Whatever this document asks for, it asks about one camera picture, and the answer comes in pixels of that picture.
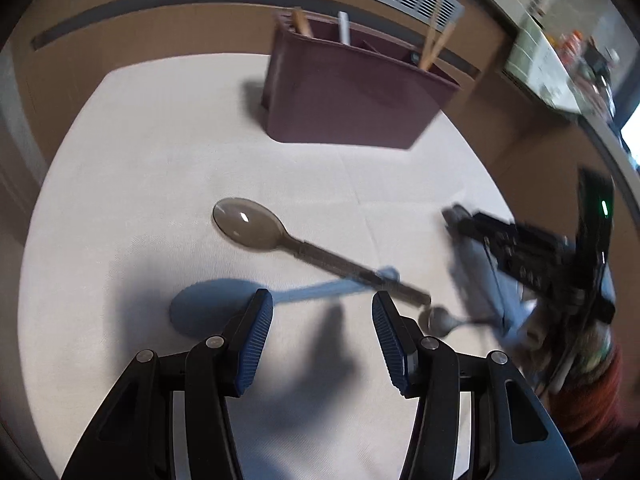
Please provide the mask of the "red sleeve forearm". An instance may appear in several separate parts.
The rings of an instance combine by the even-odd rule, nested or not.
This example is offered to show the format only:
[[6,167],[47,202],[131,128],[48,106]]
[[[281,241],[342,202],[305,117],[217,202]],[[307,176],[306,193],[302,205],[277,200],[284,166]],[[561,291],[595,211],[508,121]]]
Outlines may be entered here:
[[567,378],[561,390],[549,396],[550,416],[587,477],[611,466],[634,436],[620,410],[622,366],[622,352],[612,344],[601,365]]

